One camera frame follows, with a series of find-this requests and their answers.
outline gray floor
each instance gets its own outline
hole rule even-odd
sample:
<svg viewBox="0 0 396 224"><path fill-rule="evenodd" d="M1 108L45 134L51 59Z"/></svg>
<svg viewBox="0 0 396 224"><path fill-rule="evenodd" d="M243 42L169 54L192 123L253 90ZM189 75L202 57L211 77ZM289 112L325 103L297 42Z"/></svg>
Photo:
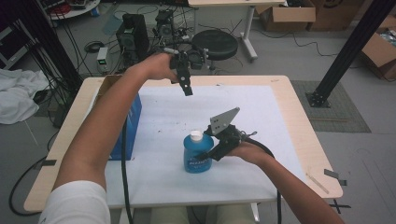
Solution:
<svg viewBox="0 0 396 224"><path fill-rule="evenodd" d="M115 39L114 36L104 35L102 29L108 17L112 15L110 5L102 8L103 15L93 18L89 14L81 15L68 20L74 38L80 50L89 41L100 40L107 42ZM233 17L226 19L211 18L209 15L227 13L234 10ZM202 24L228 27L233 29L240 19L244 19L246 8L234 7L227 9L199 10L202 15ZM239 25L234 33L239 34L243 30L244 23ZM281 38L270 38L261 34L262 27L258 21L252 24L250 33L251 42L259 54L259 59L250 63L246 58L246 52L239 48L234 59L217 63L217 67L224 70L220 75L286 75L291 80L315 80L323 79L335 56L322 57L317 53L315 45L298 47L292 35ZM64 47L70 57L76 62L76 54L71 47L70 40L64 34L62 25L57 29ZM317 42L322 54L337 53L344 45L351 29L344 32L300 32L295 33L299 44ZM271 36L283 34L267 33ZM117 60L118 53L113 55ZM95 55L88 55L86 63L90 70L96 72L94 63ZM341 217L346 223L394 223L396 218L396 172L394 161L396 160L396 83L377 78L358 58L352 64L354 69L347 70L341 80L346 92L353 103L359 109L362 117L371 129L371 133L317 133L320 143L332 164L335 172L342 179L347 180L347 186L343 187L344 196L337 199L340 204L350 205L351 208L342 208ZM36 71L38 66L33 63L29 56L24 57L14 67ZM194 75L205 75L207 71L191 71ZM36 223L38 216L18 217L11 213L7 199L12 186L35 161L44 157L47 153L47 143L57 129L51 126L48 118L31 117L13 125L0 125L0 223ZM16 190L14 204L19 211L26 194L32 186L38 168L29 173L20 183ZM292 212L284 204L284 222L298 223ZM205 207L194 208L198 218L204 220ZM261 223L276 223L275 203L262 203L259 205ZM137 212L136 218L140 223L147 223L149 209ZM191 223L197 223L192 217Z"/></svg>

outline cardboard box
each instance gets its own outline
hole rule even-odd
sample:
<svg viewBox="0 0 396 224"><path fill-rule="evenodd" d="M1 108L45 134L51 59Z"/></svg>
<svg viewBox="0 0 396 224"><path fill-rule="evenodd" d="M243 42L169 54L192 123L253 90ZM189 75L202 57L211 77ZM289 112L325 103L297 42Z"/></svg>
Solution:
<svg viewBox="0 0 396 224"><path fill-rule="evenodd" d="M256 7L265 31L303 31L315 21L315 6L304 0L305 7Z"/></svg>
<svg viewBox="0 0 396 224"><path fill-rule="evenodd" d="M110 87L116 83L121 76L106 76L103 81L99 92L96 96L95 102L98 102L101 97L110 89ZM127 115L127 132L126 132L126 160L129 161L132 157L132 151L134 148L134 139L136 137L137 126L139 124L140 113L142 110L142 103L140 101L139 94L134 98L134 102L131 105L129 113ZM121 150L122 150L122 131L120 132L120 136L117 139L117 143L113 148L113 151L110 153L109 160L110 161L120 161L121 160Z"/></svg>
<svg viewBox="0 0 396 224"><path fill-rule="evenodd" d="M391 45L379 34L387 28L396 31L396 17L387 16L363 48L369 68L379 77L396 79L396 47Z"/></svg>
<svg viewBox="0 0 396 224"><path fill-rule="evenodd" d="M308 24L309 31L342 31L349 27L364 0L311 0L317 9L317 20Z"/></svg>

